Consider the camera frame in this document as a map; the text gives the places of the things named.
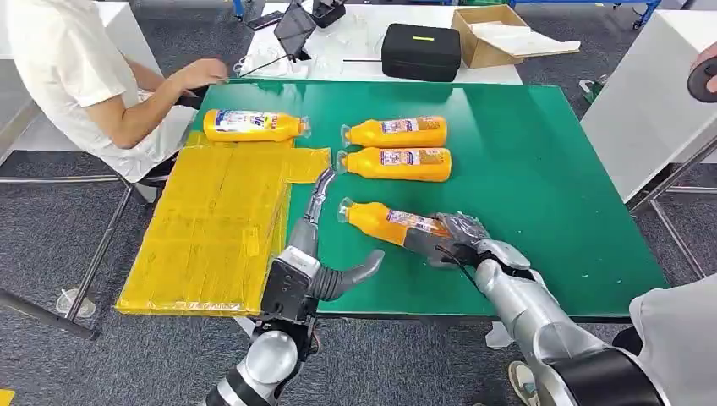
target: bottle cap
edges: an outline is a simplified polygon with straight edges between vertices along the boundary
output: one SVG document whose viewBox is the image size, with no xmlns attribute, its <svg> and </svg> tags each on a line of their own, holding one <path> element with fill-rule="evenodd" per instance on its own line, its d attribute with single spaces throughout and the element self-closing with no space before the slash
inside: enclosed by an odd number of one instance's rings
<svg viewBox="0 0 717 406">
<path fill-rule="evenodd" d="M 348 167 L 346 165 L 347 159 L 348 154 L 344 150 L 337 152 L 336 170 L 339 175 L 348 172 Z"/>
<path fill-rule="evenodd" d="M 348 135 L 351 133 L 351 127 L 347 126 L 346 124 L 341 126 L 341 145 L 343 145 L 344 148 L 351 145 L 351 140 L 348 138 Z"/>
<path fill-rule="evenodd" d="M 338 222 L 348 222 L 348 212 L 353 206 L 353 200 L 348 197 L 344 197 L 341 203 L 338 205 L 337 220 Z"/>
<path fill-rule="evenodd" d="M 309 138 L 311 136 L 311 122 L 309 117 L 301 117 L 298 120 L 298 136 Z"/>
</svg>

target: cardboard box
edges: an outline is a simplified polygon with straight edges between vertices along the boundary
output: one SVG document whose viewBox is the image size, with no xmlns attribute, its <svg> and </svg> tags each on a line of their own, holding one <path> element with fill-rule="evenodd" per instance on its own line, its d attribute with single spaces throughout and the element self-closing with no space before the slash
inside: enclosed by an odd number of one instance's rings
<svg viewBox="0 0 717 406">
<path fill-rule="evenodd" d="M 461 34 L 461 56 L 469 68 L 486 68 L 489 66 L 521 63 L 523 58 L 515 58 L 510 54 L 493 47 L 479 39 L 470 28 L 470 24 L 500 21 L 506 25 L 528 25 L 505 4 L 475 8 L 459 8 L 453 12 L 451 27 Z"/>
</svg>

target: phone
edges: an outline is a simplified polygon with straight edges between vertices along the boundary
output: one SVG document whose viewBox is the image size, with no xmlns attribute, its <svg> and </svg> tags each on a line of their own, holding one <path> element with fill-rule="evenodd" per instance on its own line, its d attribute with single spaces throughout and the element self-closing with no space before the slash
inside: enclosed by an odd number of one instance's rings
<svg viewBox="0 0 717 406">
<path fill-rule="evenodd" d="M 258 19 L 252 19 L 250 22 L 246 23 L 246 26 L 254 31 L 258 31 L 264 27 L 278 23 L 279 20 L 282 19 L 283 15 L 284 13 L 281 11 L 275 11 L 267 15 L 262 15 Z"/>
</svg>

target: yellow bottle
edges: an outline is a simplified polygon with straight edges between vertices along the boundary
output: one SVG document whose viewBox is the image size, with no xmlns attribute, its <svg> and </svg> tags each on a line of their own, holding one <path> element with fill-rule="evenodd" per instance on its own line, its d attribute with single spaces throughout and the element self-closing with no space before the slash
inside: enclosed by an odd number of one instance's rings
<svg viewBox="0 0 717 406">
<path fill-rule="evenodd" d="M 369 120 L 355 127 L 341 127 L 343 146 L 351 144 L 379 148 L 409 146 L 443 146 L 448 125 L 443 117 L 402 118 L 400 120 Z"/>
<path fill-rule="evenodd" d="M 212 141 L 284 141 L 311 135 L 309 118 L 283 112 L 210 110 L 204 116 L 204 133 Z"/>
<path fill-rule="evenodd" d="M 357 173 L 364 178 L 443 182 L 451 176 L 451 152 L 446 148 L 402 148 L 337 154 L 337 172 Z"/>
<path fill-rule="evenodd" d="M 422 243 L 434 240 L 436 242 L 450 238 L 443 224 L 433 218 L 417 216 L 405 211 L 391 210 L 382 203 L 354 203 L 344 198 L 338 208 L 338 221 L 348 222 L 360 229 L 364 234 L 382 239 L 396 245 L 404 246 L 406 235 L 421 236 Z"/>
</svg>

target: metal frame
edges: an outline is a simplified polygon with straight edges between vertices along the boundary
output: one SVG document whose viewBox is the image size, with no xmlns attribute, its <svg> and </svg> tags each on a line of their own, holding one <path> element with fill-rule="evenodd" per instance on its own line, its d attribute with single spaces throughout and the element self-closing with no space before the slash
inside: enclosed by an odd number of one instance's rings
<svg viewBox="0 0 717 406">
<path fill-rule="evenodd" d="M 148 178 L 149 182 L 162 182 L 166 181 L 167 177 Z M 106 182 L 122 182 L 125 185 L 122 198 L 120 199 L 117 207 L 110 222 L 105 228 L 105 232 L 102 235 L 100 243 L 95 249 L 95 254 L 92 256 L 90 264 L 82 277 L 82 282 L 79 286 L 77 296 L 74 302 L 69 308 L 69 311 L 64 316 L 59 316 L 52 313 L 49 310 L 45 310 L 39 305 L 30 302 L 27 299 L 23 299 L 15 294 L 11 294 L 5 289 L 0 288 L 0 305 L 5 305 L 10 309 L 16 310 L 20 313 L 34 317 L 39 322 L 47 324 L 48 326 L 55 326 L 70 334 L 77 337 L 92 339 L 96 337 L 96 332 L 77 324 L 74 320 L 77 317 L 79 308 L 82 305 L 82 301 L 87 295 L 87 290 L 90 288 L 92 281 L 95 279 L 97 269 L 99 269 L 102 259 L 107 252 L 107 247 L 112 240 L 115 230 L 118 227 L 119 221 L 122 218 L 124 209 L 127 207 L 129 197 L 135 190 L 135 185 L 127 182 L 121 176 L 114 175 L 92 175 L 92 176 L 65 176 L 65 177 L 54 177 L 54 178 L 3 178 L 0 177 L 0 184 L 90 184 L 90 183 L 106 183 Z"/>
<path fill-rule="evenodd" d="M 717 195 L 717 188 L 703 188 L 696 186 L 673 186 L 677 180 L 690 170 L 695 165 L 704 161 L 704 158 L 717 151 L 717 135 L 710 140 L 707 144 L 703 145 L 697 152 L 690 156 L 680 167 L 675 170 L 670 176 L 663 180 L 660 184 L 655 186 L 654 189 L 650 190 L 638 203 L 636 203 L 631 209 L 630 214 L 635 214 L 638 210 L 645 206 L 650 206 L 657 213 L 657 217 L 662 221 L 670 233 L 670 237 L 675 241 L 677 247 L 680 249 L 682 254 L 687 259 L 687 262 L 692 268 L 692 271 L 700 278 L 705 278 L 706 274 L 699 262 L 695 258 L 694 254 L 690 251 L 685 240 L 682 239 L 680 234 L 677 232 L 674 224 L 667 216 L 665 211 L 662 209 L 662 205 L 657 201 L 657 198 L 664 193 L 675 193 L 675 194 L 691 194 L 691 195 Z"/>
</svg>

